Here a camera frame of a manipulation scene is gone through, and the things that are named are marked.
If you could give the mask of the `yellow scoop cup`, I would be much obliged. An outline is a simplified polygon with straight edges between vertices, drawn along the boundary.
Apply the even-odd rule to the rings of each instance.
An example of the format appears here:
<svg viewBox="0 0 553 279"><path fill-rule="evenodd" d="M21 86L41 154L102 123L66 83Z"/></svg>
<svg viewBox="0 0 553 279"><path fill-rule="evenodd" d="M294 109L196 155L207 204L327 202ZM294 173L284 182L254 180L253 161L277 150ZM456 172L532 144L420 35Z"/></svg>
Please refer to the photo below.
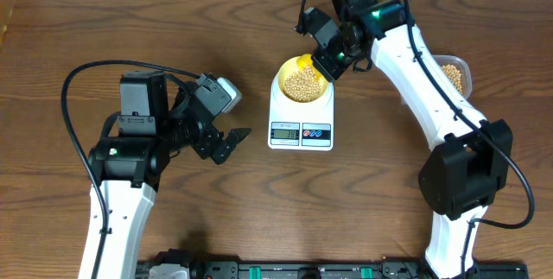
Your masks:
<svg viewBox="0 0 553 279"><path fill-rule="evenodd" d="M296 59L296 65L299 69L299 77L303 80L319 81L322 74L315 68L310 54L303 54Z"/></svg>

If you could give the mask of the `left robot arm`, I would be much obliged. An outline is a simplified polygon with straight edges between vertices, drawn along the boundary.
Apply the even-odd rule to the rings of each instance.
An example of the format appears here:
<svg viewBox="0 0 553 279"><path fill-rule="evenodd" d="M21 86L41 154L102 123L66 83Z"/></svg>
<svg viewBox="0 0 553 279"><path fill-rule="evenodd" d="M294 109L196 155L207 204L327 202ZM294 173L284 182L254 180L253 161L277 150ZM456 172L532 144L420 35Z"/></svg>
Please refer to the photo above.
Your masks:
<svg viewBox="0 0 553 279"><path fill-rule="evenodd" d="M232 129L228 136L212 124L193 119L169 121L152 136L110 136L124 118L106 120L97 145L91 149L91 212L80 278L132 278L137 270L143 229L159 189L161 173L186 147L202 159L224 163L250 133Z"/></svg>

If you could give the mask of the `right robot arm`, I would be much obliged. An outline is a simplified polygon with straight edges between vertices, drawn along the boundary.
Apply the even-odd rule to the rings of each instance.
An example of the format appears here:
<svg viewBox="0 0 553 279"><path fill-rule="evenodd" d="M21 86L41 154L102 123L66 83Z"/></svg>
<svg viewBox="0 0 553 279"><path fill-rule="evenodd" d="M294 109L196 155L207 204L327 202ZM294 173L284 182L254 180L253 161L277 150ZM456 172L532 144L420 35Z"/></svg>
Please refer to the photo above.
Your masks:
<svg viewBox="0 0 553 279"><path fill-rule="evenodd" d="M409 0L332 0L335 16L302 7L296 30L315 38L315 68L336 81L366 60L381 70L410 108L429 145L418 175L432 209L420 267L429 278L494 278L506 272L473 258L477 229L513 168L512 131L491 122L454 87L425 47Z"/></svg>

